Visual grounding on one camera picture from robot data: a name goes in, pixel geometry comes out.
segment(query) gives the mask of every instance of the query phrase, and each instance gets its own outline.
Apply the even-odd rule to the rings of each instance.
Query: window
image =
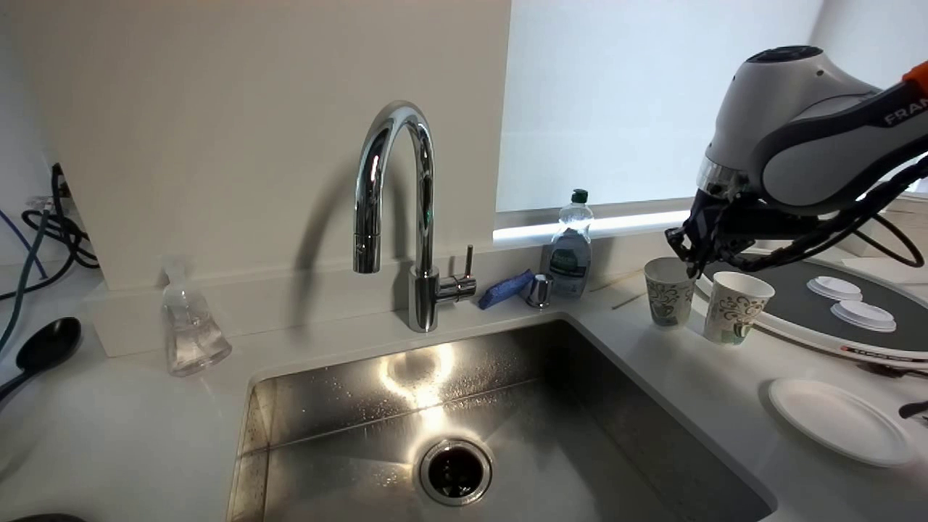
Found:
[[[878,88],[928,57],[923,0],[514,0],[495,224],[685,208],[733,70],[816,44]]]

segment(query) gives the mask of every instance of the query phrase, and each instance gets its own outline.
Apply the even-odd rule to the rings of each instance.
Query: chrome faucet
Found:
[[[436,330],[437,299],[465,299],[475,292],[473,246],[466,246],[465,275],[447,283],[437,281],[431,269],[431,234],[436,234],[436,208],[431,208],[431,182],[436,182],[436,157],[431,133],[427,115],[408,102],[386,105],[360,151],[356,179],[354,179],[354,273],[379,269],[379,189],[388,165],[392,143],[401,130],[408,130],[417,172],[417,262],[411,267],[408,283],[408,327]]]

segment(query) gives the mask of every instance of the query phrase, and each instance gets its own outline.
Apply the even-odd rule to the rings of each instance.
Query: cup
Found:
[[[691,318],[692,279],[678,259],[653,259],[644,265],[649,318],[656,324],[681,324]]]
[[[745,273],[717,273],[704,312],[704,340],[740,346],[776,291]]]

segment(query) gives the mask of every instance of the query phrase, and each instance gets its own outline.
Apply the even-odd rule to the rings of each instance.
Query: water bottle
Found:
[[[549,243],[546,273],[550,279],[550,295],[579,299],[592,269],[592,208],[586,207],[589,192],[573,189],[571,207],[559,208],[559,231]]]

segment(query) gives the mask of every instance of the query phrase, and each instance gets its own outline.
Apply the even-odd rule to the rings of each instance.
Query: sink basin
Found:
[[[569,321],[259,381],[228,517],[762,520],[771,495]]]

